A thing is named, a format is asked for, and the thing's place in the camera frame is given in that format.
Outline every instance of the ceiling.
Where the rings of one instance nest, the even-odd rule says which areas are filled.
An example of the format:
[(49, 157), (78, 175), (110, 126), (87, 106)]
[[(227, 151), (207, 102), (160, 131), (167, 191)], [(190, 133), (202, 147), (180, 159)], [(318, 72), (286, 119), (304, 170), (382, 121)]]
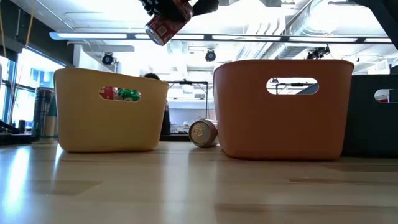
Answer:
[[(11, 1), (27, 12), (33, 10), (36, 18), (59, 32), (144, 32), (143, 27), (150, 19), (138, 0)], [(286, 23), (300, 12), (302, 20), (299, 22), (302, 24), (292, 24), (301, 31), (300, 35), (312, 35), (314, 30), (321, 35), (386, 35), (371, 11), (361, 6), (336, 7), (329, 5), (328, 0), (313, 0), (311, 9), (301, 12), (309, 0), (283, 2), (285, 4), (281, 8), (265, 7), (260, 0), (240, 0), (230, 6), (220, 6), (217, 12), (194, 17), (180, 33), (279, 35), (285, 32)], [(169, 45), (160, 47), (147, 40), (91, 40), (90, 46), (92, 45), (97, 45), (98, 49), (105, 45), (133, 45), (135, 49), (132, 52), (114, 53), (121, 67), (128, 68), (134, 64), (144, 70), (173, 73), (173, 77), (180, 78), (186, 78), (191, 71), (212, 72), (215, 66), (227, 61), (264, 58), (267, 54), (269, 56), (271, 49), (277, 53), (282, 47), (290, 49), (271, 43), (197, 41), (171, 41)], [(312, 47), (296, 48), (297, 53), (290, 58), (303, 58), (307, 49)], [(354, 62), (358, 67), (356, 73), (366, 73), (366, 68), (373, 65), (373, 61), (393, 61), (398, 58), (393, 45), (330, 44), (330, 48), (332, 54), (329, 57)], [(205, 61), (207, 49), (215, 50), (215, 62)], [(103, 55), (100, 50), (86, 52), (96, 59)]]

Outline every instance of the wooden table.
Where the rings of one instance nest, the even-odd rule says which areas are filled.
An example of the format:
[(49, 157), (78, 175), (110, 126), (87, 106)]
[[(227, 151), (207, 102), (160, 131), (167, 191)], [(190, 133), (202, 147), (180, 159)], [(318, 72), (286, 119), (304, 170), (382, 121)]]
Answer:
[(0, 148), (0, 223), (398, 223), (396, 160), (260, 162), (219, 147)]

